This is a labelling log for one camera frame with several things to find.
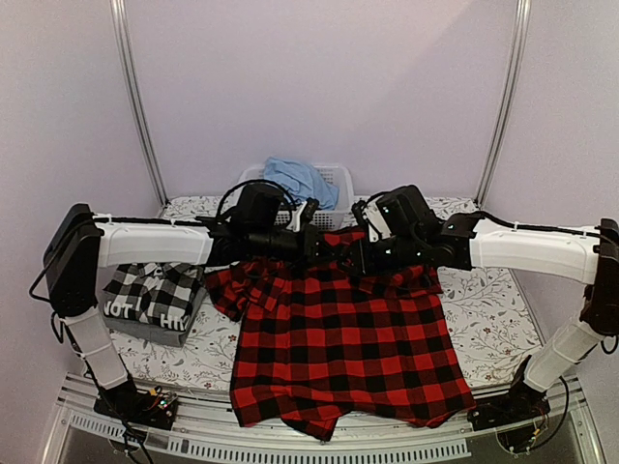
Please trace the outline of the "red black plaid shirt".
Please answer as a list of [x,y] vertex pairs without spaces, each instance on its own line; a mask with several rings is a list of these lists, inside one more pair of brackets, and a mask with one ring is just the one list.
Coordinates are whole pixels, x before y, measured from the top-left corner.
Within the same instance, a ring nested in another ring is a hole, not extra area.
[[243,427],[278,419],[328,441],[351,412],[434,428],[475,405],[431,267],[356,276],[258,258],[204,285],[240,326],[229,397]]

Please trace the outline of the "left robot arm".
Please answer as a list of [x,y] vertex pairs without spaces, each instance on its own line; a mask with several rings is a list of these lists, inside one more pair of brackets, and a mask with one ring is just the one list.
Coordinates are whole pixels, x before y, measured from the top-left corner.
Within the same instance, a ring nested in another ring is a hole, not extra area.
[[75,353],[107,405],[124,420],[143,412],[131,374],[113,344],[99,309],[98,274],[125,264],[183,263],[220,267],[267,257],[307,262],[318,254],[319,231],[310,223],[292,229],[231,224],[215,217],[172,220],[97,215],[84,203],[71,206],[44,253],[36,277],[42,298],[65,327]]

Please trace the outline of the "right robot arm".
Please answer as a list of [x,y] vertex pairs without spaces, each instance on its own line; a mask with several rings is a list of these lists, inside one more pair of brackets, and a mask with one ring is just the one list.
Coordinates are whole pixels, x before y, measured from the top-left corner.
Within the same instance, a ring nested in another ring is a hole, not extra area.
[[509,223],[485,212],[454,214],[431,223],[404,220],[371,233],[352,248],[364,275],[424,265],[470,271],[514,269],[564,277],[584,285],[584,304],[533,354],[500,401],[507,421],[521,421],[572,366],[605,338],[618,334],[618,224],[567,228]]

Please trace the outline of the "blue shirt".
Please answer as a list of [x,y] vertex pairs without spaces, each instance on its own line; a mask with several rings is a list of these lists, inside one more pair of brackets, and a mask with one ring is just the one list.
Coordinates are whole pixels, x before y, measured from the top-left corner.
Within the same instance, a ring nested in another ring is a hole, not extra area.
[[339,188],[329,184],[310,164],[270,157],[265,161],[263,178],[285,188],[298,202],[313,198],[321,210],[333,211],[339,200]]

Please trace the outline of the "white plastic basket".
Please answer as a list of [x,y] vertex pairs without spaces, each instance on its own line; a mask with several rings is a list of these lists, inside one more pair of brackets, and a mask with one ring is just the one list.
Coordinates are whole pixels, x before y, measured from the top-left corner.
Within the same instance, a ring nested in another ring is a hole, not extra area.
[[[263,166],[264,163],[245,169],[241,173],[237,184],[250,179],[261,179],[263,177]],[[313,167],[328,184],[339,189],[339,198],[334,210],[316,211],[312,218],[312,224],[318,226],[321,231],[340,229],[344,222],[344,217],[350,212],[354,201],[354,190],[349,170],[337,163],[314,163]],[[232,193],[230,197],[232,205],[237,203],[240,193],[240,189]],[[285,210],[285,205],[282,205],[277,215],[276,225],[286,224],[288,219],[289,213]]]

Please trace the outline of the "folded black white plaid shirt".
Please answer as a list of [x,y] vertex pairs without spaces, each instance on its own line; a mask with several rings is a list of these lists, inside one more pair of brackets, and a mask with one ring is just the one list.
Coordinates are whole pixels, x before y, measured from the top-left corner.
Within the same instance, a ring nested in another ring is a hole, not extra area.
[[204,271],[185,263],[120,265],[103,288],[103,315],[183,332],[203,300]]

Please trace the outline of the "floral tablecloth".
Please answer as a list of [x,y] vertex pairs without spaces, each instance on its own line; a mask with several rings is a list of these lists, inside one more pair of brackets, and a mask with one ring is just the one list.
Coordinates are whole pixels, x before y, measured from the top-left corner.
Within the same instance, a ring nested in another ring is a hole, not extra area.
[[[440,269],[440,296],[460,369],[473,390],[512,382],[520,363],[542,340],[512,273]],[[153,328],[104,317],[113,343],[133,378],[190,393],[227,397],[239,324],[205,297],[181,347],[161,344]]]

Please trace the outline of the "folded grey shirt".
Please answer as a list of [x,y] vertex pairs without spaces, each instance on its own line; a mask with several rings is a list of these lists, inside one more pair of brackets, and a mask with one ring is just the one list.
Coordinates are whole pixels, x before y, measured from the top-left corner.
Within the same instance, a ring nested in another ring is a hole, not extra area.
[[185,344],[185,341],[189,335],[189,332],[192,328],[192,324],[194,318],[197,314],[197,311],[201,307],[202,303],[206,298],[206,290],[202,284],[203,289],[200,291],[199,295],[203,298],[199,307],[196,308],[190,322],[188,328],[183,332],[174,332],[172,330],[167,330],[160,328],[155,325],[147,325],[141,324],[134,321],[128,320],[120,320],[120,319],[111,319],[103,316],[105,324],[108,328],[112,329],[115,332],[119,332],[121,334],[128,334],[136,338],[142,338],[150,342],[154,342],[161,345],[167,345],[171,347],[181,347]]

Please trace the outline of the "aluminium front rail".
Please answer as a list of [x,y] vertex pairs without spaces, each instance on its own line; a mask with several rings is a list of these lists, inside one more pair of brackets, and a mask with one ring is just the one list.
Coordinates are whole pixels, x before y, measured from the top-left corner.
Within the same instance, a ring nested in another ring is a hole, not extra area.
[[138,444],[113,418],[94,410],[96,389],[67,375],[53,409],[41,463],[605,463],[592,415],[576,377],[549,392],[551,414],[542,447],[513,453],[501,440],[516,440],[535,421],[476,431],[458,414],[438,428],[351,413],[331,441],[296,432],[278,420],[241,428],[219,391],[181,391],[171,430],[145,429]]

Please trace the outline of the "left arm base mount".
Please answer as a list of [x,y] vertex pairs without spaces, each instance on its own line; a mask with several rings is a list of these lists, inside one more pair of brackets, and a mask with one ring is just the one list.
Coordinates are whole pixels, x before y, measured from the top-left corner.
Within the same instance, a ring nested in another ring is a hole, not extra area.
[[93,382],[98,390],[94,411],[122,423],[144,425],[161,430],[171,430],[178,410],[178,395],[165,391],[161,386],[140,390],[133,377],[110,389]]

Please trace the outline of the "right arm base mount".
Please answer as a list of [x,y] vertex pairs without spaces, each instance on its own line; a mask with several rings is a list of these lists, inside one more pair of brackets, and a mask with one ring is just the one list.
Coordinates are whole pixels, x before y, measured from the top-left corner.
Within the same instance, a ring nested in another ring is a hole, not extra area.
[[497,434],[497,441],[504,450],[519,454],[534,448],[549,412],[544,392],[516,383],[504,394],[479,400],[467,420],[475,431],[509,425],[511,429]]

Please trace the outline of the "right aluminium post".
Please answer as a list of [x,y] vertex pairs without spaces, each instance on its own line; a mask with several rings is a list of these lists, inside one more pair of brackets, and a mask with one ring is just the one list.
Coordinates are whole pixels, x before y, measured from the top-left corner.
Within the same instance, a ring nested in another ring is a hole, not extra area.
[[528,37],[531,6],[532,2],[530,0],[516,1],[515,21],[506,76],[492,136],[488,146],[486,161],[482,171],[482,177],[475,195],[475,203],[479,207],[484,207],[488,200],[492,181],[500,160],[505,135],[516,98],[516,90]]

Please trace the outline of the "aluminium post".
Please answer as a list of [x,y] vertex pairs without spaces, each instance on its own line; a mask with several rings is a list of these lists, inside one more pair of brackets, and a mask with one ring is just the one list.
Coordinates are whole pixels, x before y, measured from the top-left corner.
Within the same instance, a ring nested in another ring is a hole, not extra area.
[[516,90],[528,37],[531,6],[532,2],[530,0],[516,1],[515,21],[506,76],[492,136],[488,146],[486,161],[482,171],[482,177],[475,195],[475,203],[479,207],[484,207],[488,200],[492,181],[500,160],[505,135],[516,98]]
[[163,207],[168,203],[169,199],[139,88],[126,2],[123,0],[111,0],[109,4],[121,71],[125,81],[138,142],[154,193],[159,204]]

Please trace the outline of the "left aluminium post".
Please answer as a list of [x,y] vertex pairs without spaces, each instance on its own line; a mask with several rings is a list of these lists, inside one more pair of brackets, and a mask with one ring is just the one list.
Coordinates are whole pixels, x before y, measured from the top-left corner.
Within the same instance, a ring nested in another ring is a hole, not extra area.
[[138,142],[154,193],[159,204],[163,207],[168,203],[169,199],[139,88],[126,2],[123,0],[111,0],[109,4],[121,71],[125,81]]

